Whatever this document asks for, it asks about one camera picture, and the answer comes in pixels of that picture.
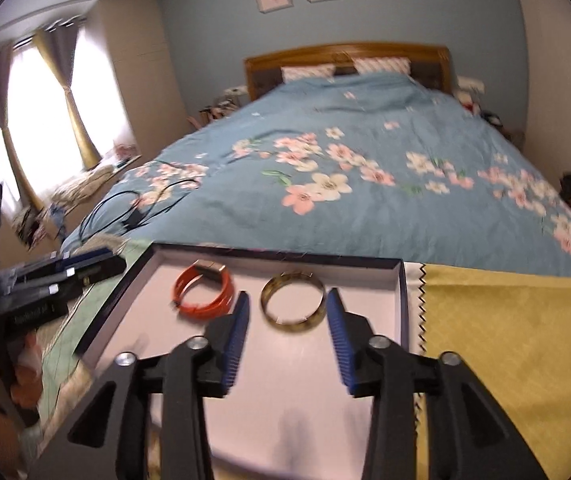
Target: yellow cloth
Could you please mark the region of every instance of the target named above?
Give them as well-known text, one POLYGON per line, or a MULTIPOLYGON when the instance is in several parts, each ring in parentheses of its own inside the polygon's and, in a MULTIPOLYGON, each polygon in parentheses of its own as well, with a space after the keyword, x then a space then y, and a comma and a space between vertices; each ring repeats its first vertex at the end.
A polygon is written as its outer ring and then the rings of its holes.
MULTIPOLYGON (((550 480, 571 476, 571 278, 425 266, 426 354, 459 352, 550 480)), ((425 423, 419 475, 427 478, 425 423)))

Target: blue wall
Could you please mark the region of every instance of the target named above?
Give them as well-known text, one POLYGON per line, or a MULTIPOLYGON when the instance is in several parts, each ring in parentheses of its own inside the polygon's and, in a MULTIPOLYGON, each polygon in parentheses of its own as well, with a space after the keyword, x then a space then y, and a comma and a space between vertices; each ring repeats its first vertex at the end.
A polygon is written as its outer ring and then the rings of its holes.
POLYGON ((333 0, 262 14, 255 0, 160 0, 188 112, 245 83, 243 59, 319 43, 449 47, 454 73, 486 84, 483 105, 524 128, 527 47, 519 0, 333 0))

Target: gray curtain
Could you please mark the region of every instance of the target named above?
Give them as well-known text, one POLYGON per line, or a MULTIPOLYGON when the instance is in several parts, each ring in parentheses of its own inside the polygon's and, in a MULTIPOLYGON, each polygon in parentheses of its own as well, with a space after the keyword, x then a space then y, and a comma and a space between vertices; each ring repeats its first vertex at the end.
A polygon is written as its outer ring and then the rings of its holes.
POLYGON ((35 190, 23 172, 19 157, 12 142, 12 136, 8 129, 8 82, 10 80, 10 64, 12 61, 12 46, 7 45, 0 50, 0 129, 2 130, 3 142, 8 152, 10 166, 19 187, 19 195, 23 205, 33 205, 38 210, 43 208, 43 202, 39 199, 35 190))
POLYGON ((77 47, 78 35, 79 25, 76 22, 69 22, 50 30, 38 30, 32 38, 32 42, 39 50, 41 57, 43 57, 56 80, 59 81, 61 88, 64 89, 74 137, 82 156, 83 166, 86 170, 89 170, 99 164, 101 155, 99 155, 88 135, 70 89, 70 85, 72 85, 72 71, 74 69, 74 51, 77 47))

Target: window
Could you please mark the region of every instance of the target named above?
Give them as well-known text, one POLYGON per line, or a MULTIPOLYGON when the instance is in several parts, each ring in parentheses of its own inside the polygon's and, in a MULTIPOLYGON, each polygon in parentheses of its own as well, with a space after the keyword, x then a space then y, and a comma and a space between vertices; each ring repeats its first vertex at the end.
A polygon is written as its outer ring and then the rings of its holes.
MULTIPOLYGON (((88 135, 102 156, 115 140, 132 141, 112 64, 103 49, 80 29, 75 52, 72 92, 88 135)), ((70 124, 64 91, 37 48, 14 52, 8 83, 8 127, 30 185, 46 199, 62 183, 83 171, 70 124)), ((3 209, 20 209, 19 191, 0 129, 0 182, 3 209)))

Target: green fabric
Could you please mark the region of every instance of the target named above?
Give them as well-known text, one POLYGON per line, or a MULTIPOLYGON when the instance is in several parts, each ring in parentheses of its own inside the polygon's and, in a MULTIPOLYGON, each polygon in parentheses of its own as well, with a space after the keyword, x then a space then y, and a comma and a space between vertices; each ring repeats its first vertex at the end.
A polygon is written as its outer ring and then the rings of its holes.
MULTIPOLYGON (((145 240, 126 241, 120 255, 126 259, 128 269, 139 259, 150 243, 145 240)), ((86 291, 77 308, 66 319, 64 323, 67 324, 44 354, 44 393, 39 403, 41 420, 48 420, 52 415, 59 388, 70 377, 79 362, 79 359, 74 355, 74 349, 120 280, 121 276, 116 276, 92 285, 86 291)))

